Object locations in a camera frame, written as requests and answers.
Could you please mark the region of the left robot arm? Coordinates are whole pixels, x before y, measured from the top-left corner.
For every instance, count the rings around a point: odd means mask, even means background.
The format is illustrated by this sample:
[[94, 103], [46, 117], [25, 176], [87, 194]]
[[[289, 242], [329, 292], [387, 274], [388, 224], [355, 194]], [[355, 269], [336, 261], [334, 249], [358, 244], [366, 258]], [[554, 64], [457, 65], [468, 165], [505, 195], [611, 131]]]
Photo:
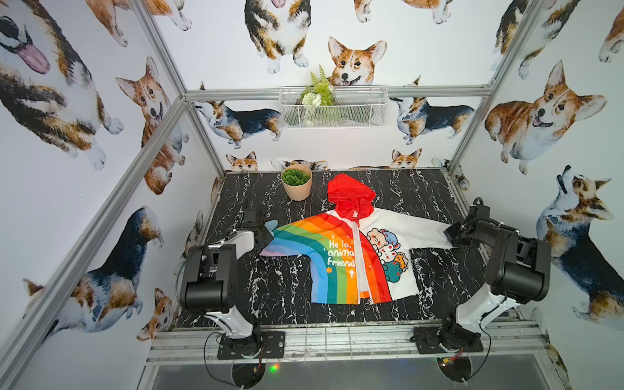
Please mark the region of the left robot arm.
[[184, 261], [180, 306], [217, 324], [234, 343], [261, 343], [259, 327], [237, 309], [238, 264], [259, 255], [274, 237], [259, 209], [245, 209], [240, 224], [226, 237], [192, 247]]

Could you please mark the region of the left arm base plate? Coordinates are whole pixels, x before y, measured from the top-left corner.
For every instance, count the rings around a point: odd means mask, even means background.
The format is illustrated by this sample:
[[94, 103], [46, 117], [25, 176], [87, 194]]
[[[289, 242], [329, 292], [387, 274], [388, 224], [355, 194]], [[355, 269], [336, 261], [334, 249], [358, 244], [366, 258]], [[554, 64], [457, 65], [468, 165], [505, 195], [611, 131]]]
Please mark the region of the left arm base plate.
[[265, 359], [284, 357], [286, 334], [283, 331], [261, 331], [245, 339], [225, 337], [219, 343], [217, 359]]

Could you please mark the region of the rainbow hooded kids jacket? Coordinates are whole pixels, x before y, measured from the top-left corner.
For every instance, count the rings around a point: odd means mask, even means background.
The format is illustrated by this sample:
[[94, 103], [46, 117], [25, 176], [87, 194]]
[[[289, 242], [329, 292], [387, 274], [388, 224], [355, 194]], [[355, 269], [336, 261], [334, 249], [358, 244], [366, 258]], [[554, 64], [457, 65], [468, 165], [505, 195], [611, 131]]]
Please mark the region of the rainbow hooded kids jacket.
[[267, 257], [307, 256], [317, 304], [357, 305], [419, 294], [410, 251], [453, 246], [448, 224], [376, 208], [373, 189], [340, 174], [328, 183], [331, 211], [278, 227]]

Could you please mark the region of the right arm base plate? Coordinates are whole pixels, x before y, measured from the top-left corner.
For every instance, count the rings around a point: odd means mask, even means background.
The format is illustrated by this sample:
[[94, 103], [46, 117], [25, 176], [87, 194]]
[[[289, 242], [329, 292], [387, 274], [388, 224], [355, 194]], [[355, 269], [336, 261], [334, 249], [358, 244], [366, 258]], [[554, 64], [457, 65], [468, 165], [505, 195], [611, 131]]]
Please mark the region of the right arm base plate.
[[420, 354], [456, 354], [484, 352], [479, 333], [463, 328], [448, 331], [442, 327], [415, 328], [409, 339]]

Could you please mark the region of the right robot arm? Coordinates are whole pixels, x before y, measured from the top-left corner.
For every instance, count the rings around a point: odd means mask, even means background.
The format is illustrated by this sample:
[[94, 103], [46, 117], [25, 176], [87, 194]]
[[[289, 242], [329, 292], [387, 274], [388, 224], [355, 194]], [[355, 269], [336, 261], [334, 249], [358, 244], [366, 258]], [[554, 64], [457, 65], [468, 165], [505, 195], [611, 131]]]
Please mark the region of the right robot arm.
[[545, 240], [522, 236], [518, 229], [490, 217], [490, 208], [476, 198], [465, 219], [445, 230], [453, 247], [490, 248], [484, 285], [450, 315], [448, 330], [481, 334], [507, 310], [543, 300], [549, 292], [552, 247]]

